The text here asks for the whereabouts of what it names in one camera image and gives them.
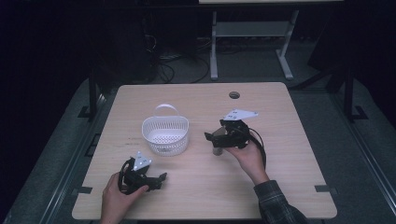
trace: white basket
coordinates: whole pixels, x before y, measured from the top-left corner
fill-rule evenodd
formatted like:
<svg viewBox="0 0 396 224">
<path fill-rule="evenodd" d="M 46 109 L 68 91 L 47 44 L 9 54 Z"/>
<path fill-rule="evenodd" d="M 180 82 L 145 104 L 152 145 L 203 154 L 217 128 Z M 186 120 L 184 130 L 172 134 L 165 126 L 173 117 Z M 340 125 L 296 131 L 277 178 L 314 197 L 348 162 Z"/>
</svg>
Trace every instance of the white basket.
<svg viewBox="0 0 396 224">
<path fill-rule="evenodd" d="M 157 116 L 160 108 L 168 107 L 177 112 L 176 116 Z M 160 156 L 176 156 L 187 148 L 189 143 L 189 121 L 178 114 L 172 105 L 158 105 L 154 117 L 143 121 L 142 134 L 151 150 Z"/>
</svg>

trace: metal stand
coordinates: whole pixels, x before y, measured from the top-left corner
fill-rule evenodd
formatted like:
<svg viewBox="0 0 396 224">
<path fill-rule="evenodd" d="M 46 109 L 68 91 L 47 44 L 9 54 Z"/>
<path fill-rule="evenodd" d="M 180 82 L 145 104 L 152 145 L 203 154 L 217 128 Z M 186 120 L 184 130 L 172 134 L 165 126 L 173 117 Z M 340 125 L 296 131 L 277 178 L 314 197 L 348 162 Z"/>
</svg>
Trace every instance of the metal stand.
<svg viewBox="0 0 396 224">
<path fill-rule="evenodd" d="M 96 115 L 97 112 L 97 107 L 96 107 L 96 83 L 94 80 L 94 74 L 93 71 L 90 72 L 90 76 L 88 77 L 88 83 L 89 83 L 89 88 L 90 88 L 90 106 L 83 106 L 78 114 L 79 118 L 89 118 L 89 122 L 93 120 L 93 118 Z"/>
<path fill-rule="evenodd" d="M 293 86 L 288 87 L 289 90 L 302 90 L 316 81 L 331 75 L 329 82 L 326 85 L 326 91 L 328 93 L 337 93 L 342 85 L 345 84 L 344 89 L 344 113 L 350 122 L 354 122 L 355 119 L 368 119 L 360 106 L 355 106 L 358 111 L 357 115 L 352 112 L 352 100 L 353 100 L 353 71 L 350 67 L 347 67 L 344 63 L 337 63 L 334 66 L 326 69 L 323 72 L 316 74 L 308 80 Z"/>
<path fill-rule="evenodd" d="M 287 80 L 292 80 L 285 55 L 293 33 L 294 25 L 299 11 L 293 11 L 289 21 L 217 21 L 217 12 L 213 12 L 212 21 L 212 50 L 210 52 L 210 77 L 212 80 L 219 78 L 218 63 L 216 58 L 216 38 L 224 36 L 284 36 L 285 42 L 282 49 L 276 50 L 280 66 Z"/>
</svg>

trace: table leg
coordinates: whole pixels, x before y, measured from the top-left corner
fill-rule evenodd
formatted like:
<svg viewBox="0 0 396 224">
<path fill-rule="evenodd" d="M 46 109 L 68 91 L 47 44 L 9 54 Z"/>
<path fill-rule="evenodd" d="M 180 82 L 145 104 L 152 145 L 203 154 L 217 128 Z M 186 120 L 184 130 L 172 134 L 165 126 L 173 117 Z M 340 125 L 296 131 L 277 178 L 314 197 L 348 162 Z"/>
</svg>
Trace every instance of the table leg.
<svg viewBox="0 0 396 224">
<path fill-rule="evenodd" d="M 294 79 L 293 74 L 290 71 L 288 62 L 286 61 L 285 55 L 286 55 L 286 50 L 288 49 L 288 46 L 289 46 L 291 35 L 293 34 L 293 29 L 294 29 L 294 25 L 297 21 L 298 13 L 299 13 L 299 11 L 295 10 L 293 12 L 293 14 L 291 15 L 288 30 L 286 31 L 286 34 L 285 34 L 285 43 L 283 44 L 282 49 L 276 50 L 276 56 L 279 59 L 280 66 L 282 67 L 283 73 L 287 80 Z"/>
<path fill-rule="evenodd" d="M 218 80 L 218 61 L 216 59 L 216 17 L 217 12 L 213 12 L 212 22 L 212 50 L 210 51 L 210 78 L 215 81 Z"/>
</svg>

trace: dark background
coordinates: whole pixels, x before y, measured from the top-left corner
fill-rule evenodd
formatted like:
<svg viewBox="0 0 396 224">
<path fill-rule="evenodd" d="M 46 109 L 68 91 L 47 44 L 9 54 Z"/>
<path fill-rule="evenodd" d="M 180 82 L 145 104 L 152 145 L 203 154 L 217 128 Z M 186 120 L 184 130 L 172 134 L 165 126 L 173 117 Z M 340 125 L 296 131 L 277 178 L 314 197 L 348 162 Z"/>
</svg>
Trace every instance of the dark background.
<svg viewBox="0 0 396 224">
<path fill-rule="evenodd" d="M 0 0 L 0 220 L 89 73 L 95 73 L 102 91 L 155 77 L 156 59 L 146 52 L 140 19 L 145 14 L 104 11 L 101 2 Z M 311 65 L 325 69 L 344 60 L 347 51 L 355 77 L 396 127 L 394 5 L 391 0 L 346 1 L 332 14 Z M 329 15 L 328 10 L 302 10 L 293 39 L 317 39 Z M 233 18 L 228 12 L 220 16 Z M 210 12 L 157 11 L 153 18 L 149 28 L 160 47 L 193 54 L 194 38 L 210 36 Z M 247 14 L 238 19 L 244 18 L 250 19 Z"/>
</svg>

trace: hand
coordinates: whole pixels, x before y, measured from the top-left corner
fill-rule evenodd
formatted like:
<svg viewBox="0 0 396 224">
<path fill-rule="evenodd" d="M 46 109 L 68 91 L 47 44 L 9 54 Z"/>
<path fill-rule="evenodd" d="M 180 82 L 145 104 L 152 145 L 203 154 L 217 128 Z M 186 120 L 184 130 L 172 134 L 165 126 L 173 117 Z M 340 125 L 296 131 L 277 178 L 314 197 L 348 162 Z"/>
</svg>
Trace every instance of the hand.
<svg viewBox="0 0 396 224">
<path fill-rule="evenodd" d="M 121 222 L 134 201 L 149 189 L 146 185 L 130 195 L 125 195 L 119 190 L 119 176 L 120 173 L 112 175 L 103 190 L 101 224 Z"/>
<path fill-rule="evenodd" d="M 247 145 L 241 149 L 237 147 L 226 147 L 224 149 L 236 157 L 254 185 L 270 180 L 262 163 L 262 154 L 252 141 L 249 140 Z"/>
</svg>

